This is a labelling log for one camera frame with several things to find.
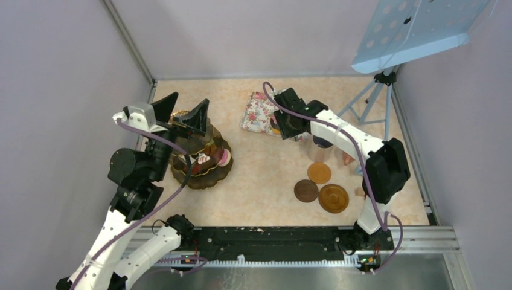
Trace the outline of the pink frosted donut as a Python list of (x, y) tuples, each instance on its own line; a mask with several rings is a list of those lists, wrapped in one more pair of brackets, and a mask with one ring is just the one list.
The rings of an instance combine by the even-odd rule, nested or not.
[(224, 149), (222, 152), (222, 156), (219, 159), (218, 165), (220, 167), (225, 167), (231, 161), (231, 152), (228, 149)]

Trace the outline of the dark wooden coaster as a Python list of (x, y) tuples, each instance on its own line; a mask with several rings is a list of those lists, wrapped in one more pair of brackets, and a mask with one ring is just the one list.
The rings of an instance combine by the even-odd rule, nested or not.
[(317, 199), (319, 190), (318, 186), (311, 180), (303, 179), (298, 181), (294, 186), (295, 197), (305, 203), (313, 202)]

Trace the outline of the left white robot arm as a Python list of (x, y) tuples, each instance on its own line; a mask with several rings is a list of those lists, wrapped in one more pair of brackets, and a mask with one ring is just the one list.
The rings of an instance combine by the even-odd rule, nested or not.
[(107, 177), (117, 190), (104, 224), (80, 266), (60, 279), (57, 289), (129, 289), (168, 252), (186, 250), (193, 244), (193, 225), (185, 216), (176, 215), (148, 242), (123, 258), (141, 225), (167, 205), (161, 200), (163, 188), (158, 182), (164, 179), (173, 152), (182, 154), (186, 163), (180, 187), (191, 180), (191, 157), (176, 140), (206, 134), (210, 102), (204, 99), (191, 111), (174, 115), (178, 97), (174, 92), (154, 103), (135, 103), (114, 114), (116, 125), (147, 138), (146, 148), (121, 148), (112, 154)]

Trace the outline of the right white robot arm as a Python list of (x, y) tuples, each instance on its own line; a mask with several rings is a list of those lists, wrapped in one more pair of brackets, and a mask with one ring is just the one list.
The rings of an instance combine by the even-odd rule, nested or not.
[(354, 241), (362, 249), (378, 242), (378, 230), (388, 229), (388, 207), (411, 177), (403, 143), (374, 137), (338, 117), (317, 100), (305, 103), (293, 88), (276, 91), (264, 82), (266, 97), (277, 107), (274, 112), (282, 138), (308, 132), (328, 141), (352, 157), (362, 168), (362, 187), (367, 196)]

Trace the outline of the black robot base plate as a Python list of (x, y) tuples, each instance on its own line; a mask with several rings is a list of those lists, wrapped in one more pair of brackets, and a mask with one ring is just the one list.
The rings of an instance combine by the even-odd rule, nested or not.
[(219, 262), (239, 255), (248, 262), (320, 262), (394, 248), (390, 231), (367, 234), (352, 226), (202, 227), (183, 238), (178, 250)]

